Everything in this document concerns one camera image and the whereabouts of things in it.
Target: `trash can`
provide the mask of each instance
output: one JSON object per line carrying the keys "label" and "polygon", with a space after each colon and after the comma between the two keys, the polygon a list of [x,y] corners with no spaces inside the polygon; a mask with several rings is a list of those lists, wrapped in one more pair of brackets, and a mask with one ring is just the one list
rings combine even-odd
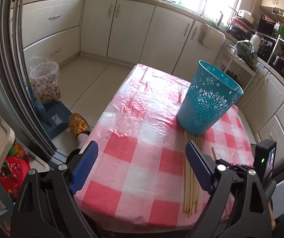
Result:
{"label": "trash can", "polygon": [[58,86],[59,65],[44,57],[32,58],[36,65],[31,66],[32,86],[38,93],[41,103],[59,101],[61,98]]}

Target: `pink checkered tablecloth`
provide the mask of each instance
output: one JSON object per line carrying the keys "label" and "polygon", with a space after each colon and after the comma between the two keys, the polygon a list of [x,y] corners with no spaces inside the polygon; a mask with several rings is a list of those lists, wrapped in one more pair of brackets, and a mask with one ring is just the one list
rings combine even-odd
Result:
{"label": "pink checkered tablecloth", "polygon": [[[99,155],[75,199],[102,228],[161,232],[190,229],[199,218],[209,195],[202,191],[197,213],[187,217],[183,212],[184,130],[176,120],[189,85],[138,64],[89,135],[87,144],[95,140]],[[202,140],[203,152],[212,157],[213,146],[230,163],[253,164],[236,106]]]}

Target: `metal screw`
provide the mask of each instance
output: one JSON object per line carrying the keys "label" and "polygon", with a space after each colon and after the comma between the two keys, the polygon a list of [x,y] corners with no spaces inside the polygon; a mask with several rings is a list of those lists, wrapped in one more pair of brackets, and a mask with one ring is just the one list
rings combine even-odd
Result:
{"label": "metal screw", "polygon": [[219,171],[225,171],[227,168],[226,168],[226,166],[224,166],[224,165],[217,165],[217,169],[218,169]]}
{"label": "metal screw", "polygon": [[250,169],[250,170],[249,170],[249,174],[252,175],[252,176],[254,176],[254,175],[256,175],[256,171],[254,171],[253,169]]}
{"label": "metal screw", "polygon": [[28,174],[31,175],[31,176],[34,175],[35,174],[35,169],[30,169],[28,171]]}
{"label": "metal screw", "polygon": [[61,171],[66,170],[67,169],[67,165],[61,164],[61,165],[58,166],[58,169],[61,170]]}

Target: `red cloth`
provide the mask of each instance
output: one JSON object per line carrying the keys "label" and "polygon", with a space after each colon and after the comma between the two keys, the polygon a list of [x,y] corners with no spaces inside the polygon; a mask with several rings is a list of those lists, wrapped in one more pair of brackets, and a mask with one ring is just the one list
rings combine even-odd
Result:
{"label": "red cloth", "polygon": [[[75,199],[102,228],[160,232],[189,229],[199,218],[209,195],[201,191],[197,213],[187,217],[183,212],[184,130],[176,120],[189,85],[137,65],[92,130],[84,148],[95,140],[99,155]],[[253,164],[236,106],[202,140],[203,152],[211,157],[213,146],[230,163]]]}

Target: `kitchen counter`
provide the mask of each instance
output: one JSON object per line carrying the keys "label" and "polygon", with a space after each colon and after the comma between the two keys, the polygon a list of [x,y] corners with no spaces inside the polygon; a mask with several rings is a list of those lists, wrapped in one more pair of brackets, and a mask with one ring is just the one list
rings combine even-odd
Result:
{"label": "kitchen counter", "polygon": [[259,58],[259,62],[265,66],[266,69],[270,71],[283,85],[284,85],[284,78],[271,66],[269,66],[265,61]]}
{"label": "kitchen counter", "polygon": [[[31,2],[37,2],[37,1],[42,1],[42,0],[24,0],[24,4],[31,3]],[[182,14],[184,14],[186,16],[189,16],[189,17],[191,17],[191,18],[193,18],[195,20],[198,20],[198,21],[200,21],[200,22],[202,22],[204,24],[207,24],[207,25],[212,27],[212,24],[208,20],[198,16],[194,11],[189,10],[187,8],[184,8],[182,6],[179,6],[177,4],[165,1],[165,0],[133,0],[133,1],[146,2],[146,3],[162,6],[164,8],[167,8],[167,9],[170,9],[170,10],[182,13]],[[229,33],[225,32],[223,30],[221,30],[221,32],[228,39],[230,39],[231,41],[233,41],[235,43],[237,42],[237,40],[233,36],[231,36]]]}

